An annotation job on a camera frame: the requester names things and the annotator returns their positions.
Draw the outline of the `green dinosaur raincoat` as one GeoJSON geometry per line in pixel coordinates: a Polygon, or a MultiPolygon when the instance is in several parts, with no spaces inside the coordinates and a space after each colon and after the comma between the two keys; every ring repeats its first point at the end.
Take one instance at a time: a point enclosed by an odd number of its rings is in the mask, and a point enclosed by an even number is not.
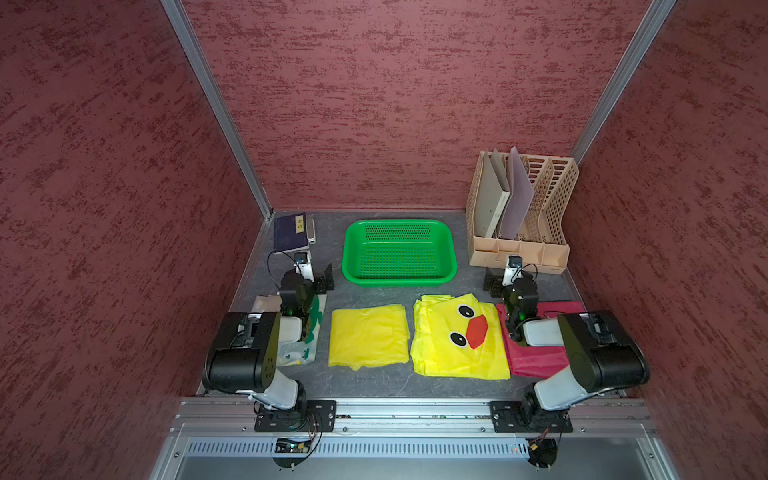
{"type": "MultiPolygon", "coordinates": [[[[280,311],[277,365],[294,366],[313,362],[316,358],[317,344],[323,321],[327,296],[313,295],[309,306],[284,306],[279,295],[257,296],[249,315],[250,324],[247,332],[252,337],[257,330],[257,322],[265,312],[280,311]]],[[[252,338],[245,341],[250,347],[252,338]]]]}

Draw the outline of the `yellow duck raincoat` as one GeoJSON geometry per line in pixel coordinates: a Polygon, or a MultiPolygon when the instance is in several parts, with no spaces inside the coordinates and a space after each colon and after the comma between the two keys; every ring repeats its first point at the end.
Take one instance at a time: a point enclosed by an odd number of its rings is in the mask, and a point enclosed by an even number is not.
{"type": "Polygon", "coordinates": [[[414,304],[414,371],[427,377],[511,378],[496,307],[474,295],[424,295],[414,304]]]}

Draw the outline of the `plain yellow raincoat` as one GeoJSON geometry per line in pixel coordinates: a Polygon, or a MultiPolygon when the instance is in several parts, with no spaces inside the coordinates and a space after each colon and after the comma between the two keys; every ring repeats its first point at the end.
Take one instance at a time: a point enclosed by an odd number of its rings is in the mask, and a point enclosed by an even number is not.
{"type": "Polygon", "coordinates": [[[328,365],[378,368],[409,361],[410,330],[403,305],[337,309],[331,316],[328,365]]]}

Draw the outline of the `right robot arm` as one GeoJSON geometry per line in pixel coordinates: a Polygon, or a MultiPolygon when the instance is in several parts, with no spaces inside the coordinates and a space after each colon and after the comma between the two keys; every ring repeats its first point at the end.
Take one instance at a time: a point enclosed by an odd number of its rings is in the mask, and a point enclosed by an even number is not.
{"type": "Polygon", "coordinates": [[[560,312],[545,317],[536,276],[522,265],[485,270],[483,290],[502,301],[500,315],[510,370],[537,381],[510,405],[531,425],[607,392],[643,385],[650,367],[610,311],[560,312]]]}

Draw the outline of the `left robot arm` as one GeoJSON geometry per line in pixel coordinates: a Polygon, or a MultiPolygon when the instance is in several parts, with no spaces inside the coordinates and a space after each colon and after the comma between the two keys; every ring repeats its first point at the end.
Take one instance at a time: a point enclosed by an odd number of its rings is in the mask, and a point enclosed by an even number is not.
{"type": "Polygon", "coordinates": [[[315,360],[334,288],[332,266],[313,279],[307,266],[298,266],[283,275],[276,296],[254,303],[254,311],[227,313],[207,353],[205,390],[244,395],[283,420],[304,419],[305,388],[280,369],[315,360]]]}

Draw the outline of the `pink folded raincoat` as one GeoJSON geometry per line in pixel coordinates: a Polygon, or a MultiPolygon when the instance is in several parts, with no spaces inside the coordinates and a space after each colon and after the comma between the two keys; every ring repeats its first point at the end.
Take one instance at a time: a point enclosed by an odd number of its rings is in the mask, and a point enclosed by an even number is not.
{"type": "MultiPolygon", "coordinates": [[[[555,319],[559,314],[583,311],[580,301],[542,302],[538,304],[538,315],[555,319]]],[[[509,338],[505,325],[507,310],[503,303],[496,304],[500,318],[503,342],[509,369],[514,376],[549,378],[568,365],[563,346],[520,346],[509,338]]]]}

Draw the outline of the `green plastic basket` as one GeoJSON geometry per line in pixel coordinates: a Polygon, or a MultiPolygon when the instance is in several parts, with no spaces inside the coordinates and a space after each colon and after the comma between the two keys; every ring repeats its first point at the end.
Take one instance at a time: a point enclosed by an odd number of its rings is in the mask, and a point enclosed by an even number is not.
{"type": "Polygon", "coordinates": [[[358,286],[435,287],[457,271],[453,235],[441,221],[361,220],[346,231],[342,272],[358,286]]]}

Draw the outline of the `beige file organizer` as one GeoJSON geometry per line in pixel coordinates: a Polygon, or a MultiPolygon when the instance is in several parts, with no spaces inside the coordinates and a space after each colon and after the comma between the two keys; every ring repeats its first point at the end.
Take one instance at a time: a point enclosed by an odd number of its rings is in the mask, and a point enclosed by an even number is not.
{"type": "Polygon", "coordinates": [[[502,268],[508,256],[517,255],[528,270],[536,266],[542,273],[562,273],[570,255],[562,220],[579,177],[576,161],[571,157],[522,156],[521,164],[526,167],[533,188],[532,205],[519,232],[508,239],[497,233],[489,237],[481,235],[476,227],[478,195],[482,191],[482,180],[491,172],[491,157],[487,151],[479,154],[467,197],[469,264],[502,268]]]}

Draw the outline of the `dark blue book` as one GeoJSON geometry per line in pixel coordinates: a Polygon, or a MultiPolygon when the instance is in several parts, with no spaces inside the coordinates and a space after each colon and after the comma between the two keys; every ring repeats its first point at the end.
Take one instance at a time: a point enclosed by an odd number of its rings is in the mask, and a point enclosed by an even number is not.
{"type": "Polygon", "coordinates": [[[275,219],[274,251],[292,253],[307,250],[315,242],[315,222],[306,213],[295,213],[275,219]]]}

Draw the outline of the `grey purple folder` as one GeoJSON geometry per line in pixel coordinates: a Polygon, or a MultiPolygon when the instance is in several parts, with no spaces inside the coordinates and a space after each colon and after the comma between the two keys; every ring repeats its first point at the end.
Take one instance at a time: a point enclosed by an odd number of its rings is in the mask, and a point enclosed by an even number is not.
{"type": "Polygon", "coordinates": [[[506,162],[510,196],[500,219],[498,236],[503,239],[515,238],[522,228],[534,196],[528,171],[516,147],[509,153],[506,162]]]}

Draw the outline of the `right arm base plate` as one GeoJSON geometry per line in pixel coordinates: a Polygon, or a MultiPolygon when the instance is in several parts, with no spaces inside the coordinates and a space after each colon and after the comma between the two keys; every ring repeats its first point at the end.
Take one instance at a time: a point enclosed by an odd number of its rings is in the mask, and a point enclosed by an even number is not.
{"type": "Polygon", "coordinates": [[[527,401],[490,401],[490,418],[496,433],[539,435],[572,433],[568,410],[548,411],[527,401]]]}

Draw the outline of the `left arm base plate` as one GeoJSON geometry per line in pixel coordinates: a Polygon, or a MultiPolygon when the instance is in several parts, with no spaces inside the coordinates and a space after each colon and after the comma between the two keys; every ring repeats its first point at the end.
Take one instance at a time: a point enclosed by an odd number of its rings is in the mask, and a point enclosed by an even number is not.
{"type": "Polygon", "coordinates": [[[261,409],[256,414],[255,432],[328,433],[334,430],[337,402],[308,400],[290,410],[261,409]]]}

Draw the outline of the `aluminium front rail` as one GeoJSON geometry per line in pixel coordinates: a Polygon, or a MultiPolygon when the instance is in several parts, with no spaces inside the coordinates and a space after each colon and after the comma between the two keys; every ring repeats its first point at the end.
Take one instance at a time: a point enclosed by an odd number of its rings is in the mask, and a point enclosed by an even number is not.
{"type": "MultiPolygon", "coordinates": [[[[488,399],[346,398],[334,410],[336,436],[490,437],[488,399]]],[[[254,433],[259,408],[239,397],[187,397],[173,435],[245,436],[254,433]]],[[[569,410],[565,438],[655,438],[658,428],[642,399],[597,397],[569,410]]]]}

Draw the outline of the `left corner aluminium post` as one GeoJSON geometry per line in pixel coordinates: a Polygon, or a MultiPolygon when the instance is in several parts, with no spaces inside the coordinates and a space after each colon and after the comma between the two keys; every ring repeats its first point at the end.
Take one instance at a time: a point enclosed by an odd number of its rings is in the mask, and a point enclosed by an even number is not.
{"type": "Polygon", "coordinates": [[[270,221],[274,216],[273,207],[267,197],[266,190],[256,174],[245,143],[226,105],[226,101],[194,32],[183,2],[179,0],[161,0],[161,5],[262,216],[266,221],[270,221]]]}

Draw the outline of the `corner aluminium post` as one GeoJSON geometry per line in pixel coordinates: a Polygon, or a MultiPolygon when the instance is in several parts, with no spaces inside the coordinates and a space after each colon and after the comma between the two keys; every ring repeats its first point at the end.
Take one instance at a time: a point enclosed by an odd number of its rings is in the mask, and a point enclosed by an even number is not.
{"type": "Polygon", "coordinates": [[[245,143],[226,105],[226,101],[194,32],[183,2],[179,0],[161,0],[161,5],[262,216],[266,221],[270,221],[274,216],[273,207],[267,197],[266,190],[256,174],[245,143]]]}
{"type": "Polygon", "coordinates": [[[652,0],[633,34],[616,69],[604,88],[586,126],[576,141],[571,156],[580,165],[614,107],[629,85],[637,68],[675,7],[676,0],[652,0]]]}

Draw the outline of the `right corner aluminium post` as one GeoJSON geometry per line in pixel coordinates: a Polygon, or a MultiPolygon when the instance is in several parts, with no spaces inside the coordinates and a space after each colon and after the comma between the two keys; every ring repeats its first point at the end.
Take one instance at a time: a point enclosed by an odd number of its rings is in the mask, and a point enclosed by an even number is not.
{"type": "Polygon", "coordinates": [[[637,68],[675,7],[676,0],[652,0],[633,34],[616,69],[604,88],[586,126],[576,141],[571,156],[580,165],[614,107],[629,85],[637,68]]]}

